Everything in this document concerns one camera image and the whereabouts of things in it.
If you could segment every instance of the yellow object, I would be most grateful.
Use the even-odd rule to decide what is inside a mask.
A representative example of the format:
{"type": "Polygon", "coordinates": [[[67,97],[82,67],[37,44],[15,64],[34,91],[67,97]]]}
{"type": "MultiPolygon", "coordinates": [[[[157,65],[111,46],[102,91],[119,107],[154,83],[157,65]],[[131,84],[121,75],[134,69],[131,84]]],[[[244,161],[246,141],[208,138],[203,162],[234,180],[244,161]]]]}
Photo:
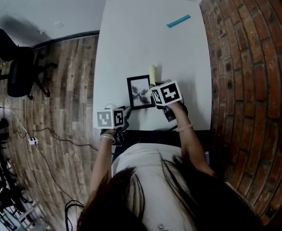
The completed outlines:
{"type": "Polygon", "coordinates": [[[150,84],[156,86],[156,67],[155,65],[150,66],[150,84]]]}

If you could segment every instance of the table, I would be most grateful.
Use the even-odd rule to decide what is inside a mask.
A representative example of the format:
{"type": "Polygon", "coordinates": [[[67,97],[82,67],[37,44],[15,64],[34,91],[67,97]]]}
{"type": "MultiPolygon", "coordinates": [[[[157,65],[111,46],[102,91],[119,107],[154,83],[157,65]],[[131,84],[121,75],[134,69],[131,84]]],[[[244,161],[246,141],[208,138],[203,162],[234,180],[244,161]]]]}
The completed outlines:
{"type": "MultiPolygon", "coordinates": [[[[129,106],[127,78],[149,74],[156,65],[161,80],[175,79],[195,130],[209,130],[212,109],[210,59],[198,3],[184,0],[107,0],[99,35],[93,116],[108,103],[129,106]],[[190,19],[167,24],[189,14],[190,19]]],[[[132,130],[165,130],[168,122],[155,107],[133,110],[132,130]]]]}

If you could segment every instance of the blue strip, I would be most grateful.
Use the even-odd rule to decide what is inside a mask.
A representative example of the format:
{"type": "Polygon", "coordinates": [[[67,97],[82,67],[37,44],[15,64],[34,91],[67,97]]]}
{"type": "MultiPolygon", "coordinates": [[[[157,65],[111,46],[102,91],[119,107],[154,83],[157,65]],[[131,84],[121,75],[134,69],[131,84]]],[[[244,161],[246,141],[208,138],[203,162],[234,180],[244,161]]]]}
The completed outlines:
{"type": "Polygon", "coordinates": [[[176,26],[177,24],[179,24],[179,23],[181,23],[183,21],[186,21],[189,18],[191,18],[191,16],[190,15],[186,15],[183,18],[178,19],[177,21],[174,21],[174,22],[172,22],[170,24],[167,24],[167,27],[171,28],[173,26],[176,26]]]}

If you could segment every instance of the white shirt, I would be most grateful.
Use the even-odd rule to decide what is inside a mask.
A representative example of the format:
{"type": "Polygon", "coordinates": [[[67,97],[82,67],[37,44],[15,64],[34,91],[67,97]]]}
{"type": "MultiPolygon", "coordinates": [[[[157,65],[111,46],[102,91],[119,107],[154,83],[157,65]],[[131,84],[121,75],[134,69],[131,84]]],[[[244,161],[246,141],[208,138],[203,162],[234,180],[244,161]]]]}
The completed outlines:
{"type": "Polygon", "coordinates": [[[164,230],[196,231],[165,180],[159,153],[163,159],[172,161],[172,156],[180,155],[181,149],[163,144],[135,144],[114,160],[112,176],[127,167],[136,167],[145,196],[143,222],[149,230],[159,231],[158,225],[163,224],[164,230]]]}

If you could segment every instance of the dark hair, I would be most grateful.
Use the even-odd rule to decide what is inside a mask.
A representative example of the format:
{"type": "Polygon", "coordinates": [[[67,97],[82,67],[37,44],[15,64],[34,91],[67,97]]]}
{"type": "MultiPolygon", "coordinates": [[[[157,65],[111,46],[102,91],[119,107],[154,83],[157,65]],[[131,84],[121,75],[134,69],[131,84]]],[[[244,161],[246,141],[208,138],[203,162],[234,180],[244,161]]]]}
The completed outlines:
{"type": "Polygon", "coordinates": [[[145,198],[134,167],[115,174],[109,181],[106,175],[97,191],[90,196],[78,223],[78,231],[136,230],[146,231],[142,223],[145,198]]]}
{"type": "MultiPolygon", "coordinates": [[[[163,173],[183,211],[199,231],[260,230],[258,218],[224,181],[198,171],[189,155],[161,158],[163,173]]],[[[77,230],[147,230],[142,222],[145,198],[134,168],[101,182],[81,213],[77,230]]]]}

